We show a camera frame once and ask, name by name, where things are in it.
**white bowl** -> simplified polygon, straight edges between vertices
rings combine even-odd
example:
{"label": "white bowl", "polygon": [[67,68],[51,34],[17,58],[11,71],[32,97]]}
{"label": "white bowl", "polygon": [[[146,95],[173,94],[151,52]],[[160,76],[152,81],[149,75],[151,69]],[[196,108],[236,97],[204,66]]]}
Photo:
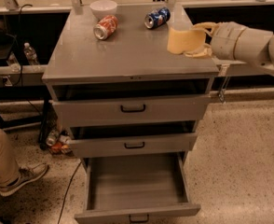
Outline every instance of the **white bowl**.
{"label": "white bowl", "polygon": [[92,14],[99,20],[107,15],[116,15],[117,3],[111,0],[99,0],[90,4]]}

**shoe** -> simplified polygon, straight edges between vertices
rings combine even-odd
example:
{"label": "shoe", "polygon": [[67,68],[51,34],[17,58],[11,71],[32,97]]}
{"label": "shoe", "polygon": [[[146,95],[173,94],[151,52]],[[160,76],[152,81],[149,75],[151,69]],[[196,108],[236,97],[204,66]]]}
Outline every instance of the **shoe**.
{"label": "shoe", "polygon": [[36,180],[40,179],[47,172],[47,170],[48,170],[48,165],[44,163],[39,164],[35,168],[31,168],[31,169],[20,168],[19,169],[20,176],[18,180],[16,181],[16,183],[5,186],[5,187],[0,187],[0,195],[2,195],[3,197],[7,197],[14,194],[24,185],[35,182]]}

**beige pants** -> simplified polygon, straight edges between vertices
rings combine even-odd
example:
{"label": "beige pants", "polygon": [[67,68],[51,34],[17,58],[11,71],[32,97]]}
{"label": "beige pants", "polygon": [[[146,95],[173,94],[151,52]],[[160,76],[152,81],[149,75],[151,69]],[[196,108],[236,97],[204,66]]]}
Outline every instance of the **beige pants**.
{"label": "beige pants", "polygon": [[15,181],[19,177],[19,165],[7,134],[0,129],[0,186]]}

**black handle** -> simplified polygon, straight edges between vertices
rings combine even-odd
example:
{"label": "black handle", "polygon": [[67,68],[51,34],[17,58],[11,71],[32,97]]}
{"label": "black handle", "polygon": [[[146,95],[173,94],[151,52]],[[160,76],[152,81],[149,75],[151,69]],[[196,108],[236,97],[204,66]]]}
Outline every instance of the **black handle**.
{"label": "black handle", "polygon": [[130,144],[125,143],[124,147],[126,149],[135,149],[135,148],[143,148],[145,146],[145,142],[142,142],[139,146],[131,146]]}
{"label": "black handle", "polygon": [[124,105],[120,106],[120,110],[123,113],[138,113],[138,112],[144,112],[146,110],[146,105],[143,104],[143,106],[141,108],[136,108],[136,109],[129,109],[126,108]]}
{"label": "black handle", "polygon": [[129,215],[130,224],[137,224],[137,223],[146,223],[149,221],[149,215],[147,214],[146,220],[132,220],[131,216]]}

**concrete floor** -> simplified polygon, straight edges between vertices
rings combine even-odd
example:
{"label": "concrete floor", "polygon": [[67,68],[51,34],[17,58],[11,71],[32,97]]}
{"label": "concrete floor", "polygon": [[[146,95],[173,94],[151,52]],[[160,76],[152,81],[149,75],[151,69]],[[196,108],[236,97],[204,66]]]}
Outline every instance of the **concrete floor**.
{"label": "concrete floor", "polygon": [[[29,105],[0,105],[6,117],[34,112]],[[21,166],[47,162],[49,172],[13,196],[0,196],[0,217],[11,223],[58,223],[65,191],[79,160],[53,157],[37,144],[38,126],[7,131]],[[185,163],[194,217],[157,224],[274,224],[274,92],[231,93],[209,104],[199,138]],[[60,223],[76,223],[83,210],[85,172],[80,166],[66,197]]]}

